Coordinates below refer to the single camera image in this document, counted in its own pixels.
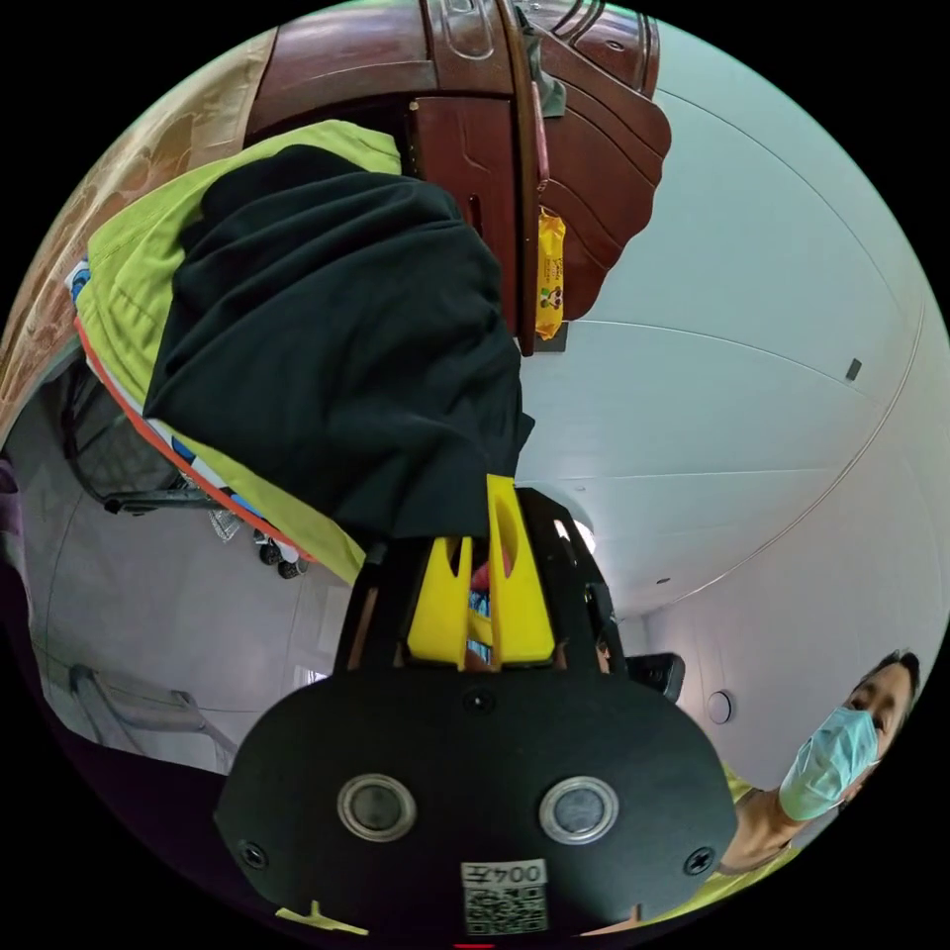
orange strap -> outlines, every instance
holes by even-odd
[[[119,404],[119,407],[129,418],[129,422],[135,427],[136,432],[146,441],[152,448],[161,452],[165,458],[171,462],[179,471],[184,472],[194,483],[203,491],[206,495],[209,495],[213,498],[222,508],[227,509],[232,515],[237,516],[243,522],[250,524],[251,527],[256,527],[258,531],[262,531],[268,537],[272,537],[275,541],[280,541],[282,544],[287,544],[295,550],[300,551],[300,556],[306,561],[315,562],[315,558],[311,557],[306,551],[301,551],[300,547],[292,541],[289,537],[286,537],[280,531],[274,527],[273,524],[266,522],[264,519],[259,518],[253,512],[250,512],[243,505],[239,505],[235,502],[230,496],[226,495],[220,488],[216,488],[201,475],[196,472],[188,462],[185,461],[131,406],[123,399],[122,395],[116,389],[115,384],[112,379],[109,377],[109,374],[105,371],[105,367],[99,361],[99,357],[95,354],[92,347],[89,345],[89,339],[86,336],[85,330],[82,328],[82,324],[79,322],[78,317],[74,321],[76,330],[79,333],[79,339],[82,342],[82,348],[85,350],[86,356],[89,359],[89,362],[92,364],[93,369],[96,371],[96,375],[99,377],[102,384],[109,390],[109,395]]]

woman's hair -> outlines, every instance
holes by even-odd
[[[901,726],[903,726],[903,724],[907,722],[907,716],[917,698],[917,691],[920,689],[920,660],[917,658],[916,653],[911,653],[910,650],[895,650],[893,653],[889,653],[873,670],[861,677],[861,681],[851,692],[857,693],[868,680],[877,676],[883,669],[893,666],[895,663],[900,663],[910,676],[910,702],[907,704],[907,710],[903,714],[901,721]]]

wheel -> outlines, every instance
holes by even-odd
[[[291,564],[290,561],[281,561],[277,565],[277,573],[280,574],[285,581],[291,581],[295,577],[300,577],[301,574],[307,573],[307,562],[303,559],[294,564]]]
[[[273,541],[261,545],[260,559],[268,567],[273,567],[280,560],[280,550]]]

wooden cabinet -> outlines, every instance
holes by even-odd
[[[511,0],[363,0],[281,27],[247,138],[326,118],[393,135],[404,173],[451,193],[498,257],[505,319],[530,355],[540,204],[567,225],[564,309],[576,320],[650,220],[670,129],[650,99],[654,21],[597,0],[522,8],[543,68],[566,87],[561,117],[535,120]]]

surgical mask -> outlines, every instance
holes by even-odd
[[[779,788],[782,811],[792,821],[831,811],[877,755],[878,733],[871,714],[838,707],[799,749]]]

